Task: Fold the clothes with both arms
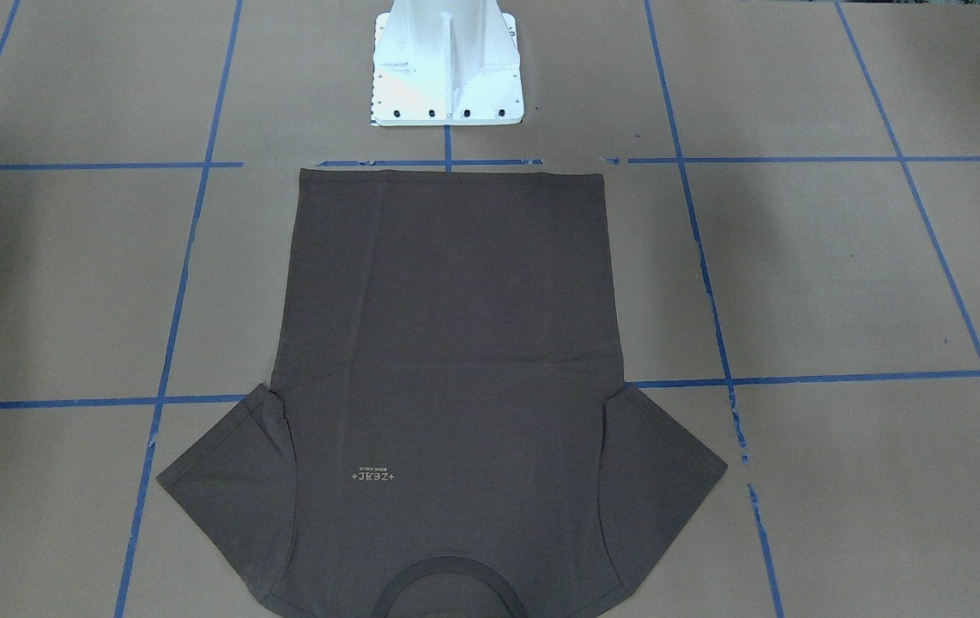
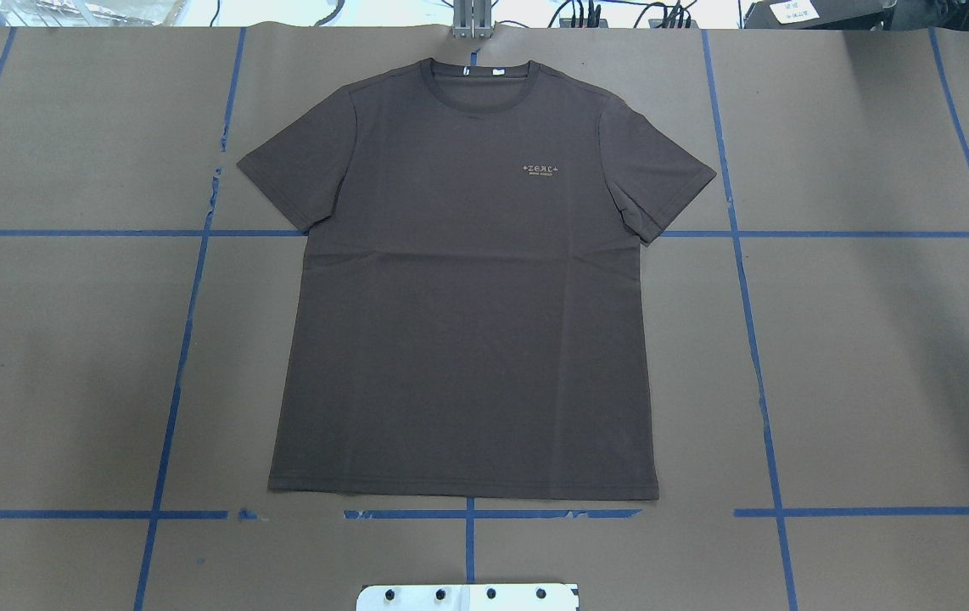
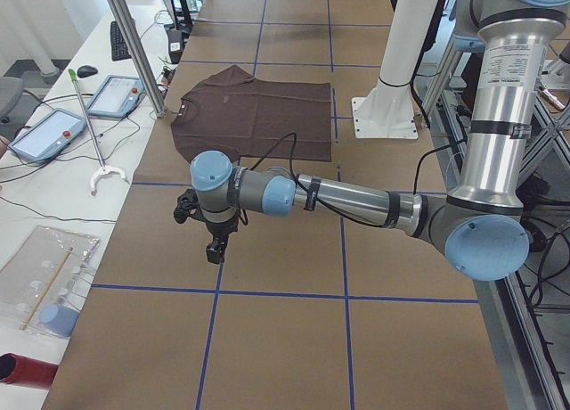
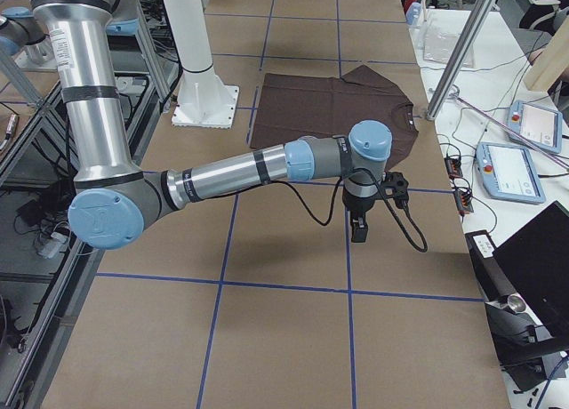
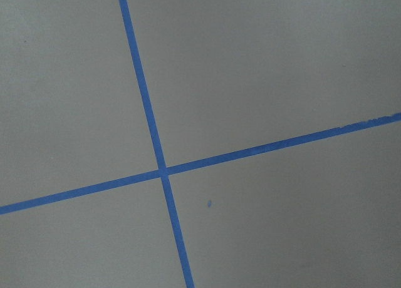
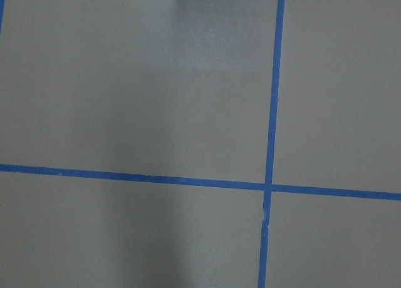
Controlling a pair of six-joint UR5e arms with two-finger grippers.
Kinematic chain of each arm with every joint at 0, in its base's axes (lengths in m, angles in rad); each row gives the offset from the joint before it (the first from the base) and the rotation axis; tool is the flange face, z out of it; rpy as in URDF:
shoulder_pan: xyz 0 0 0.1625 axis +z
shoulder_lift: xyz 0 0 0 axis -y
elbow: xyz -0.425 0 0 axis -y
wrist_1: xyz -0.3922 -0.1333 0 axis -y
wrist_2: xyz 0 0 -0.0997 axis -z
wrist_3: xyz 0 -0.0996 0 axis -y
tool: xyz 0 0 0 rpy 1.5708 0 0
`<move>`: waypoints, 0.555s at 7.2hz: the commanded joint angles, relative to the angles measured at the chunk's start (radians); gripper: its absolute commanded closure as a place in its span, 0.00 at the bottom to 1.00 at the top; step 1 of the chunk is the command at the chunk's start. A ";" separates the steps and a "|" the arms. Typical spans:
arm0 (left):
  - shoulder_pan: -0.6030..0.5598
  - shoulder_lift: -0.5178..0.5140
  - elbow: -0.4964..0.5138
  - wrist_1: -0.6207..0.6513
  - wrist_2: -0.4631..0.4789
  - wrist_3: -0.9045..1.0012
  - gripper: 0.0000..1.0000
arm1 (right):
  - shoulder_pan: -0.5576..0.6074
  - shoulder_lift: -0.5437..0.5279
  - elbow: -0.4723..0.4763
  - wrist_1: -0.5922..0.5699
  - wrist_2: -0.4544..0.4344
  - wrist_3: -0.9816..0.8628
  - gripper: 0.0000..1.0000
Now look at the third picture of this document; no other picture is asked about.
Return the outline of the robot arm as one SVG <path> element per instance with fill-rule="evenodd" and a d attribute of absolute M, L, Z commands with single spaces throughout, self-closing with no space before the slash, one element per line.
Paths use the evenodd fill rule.
<path fill-rule="evenodd" d="M 432 244 L 460 273 L 495 281 L 525 262 L 519 170 L 532 126 L 536 85 L 550 41 L 566 26 L 569 0 L 458 0 L 456 32 L 484 43 L 466 157 L 445 197 L 379 191 L 291 168 L 235 167 L 221 152 L 190 165 L 190 217 L 206 224 L 218 264 L 243 210 L 287 216 L 293 207 L 327 209 L 357 224 L 397 228 Z"/>

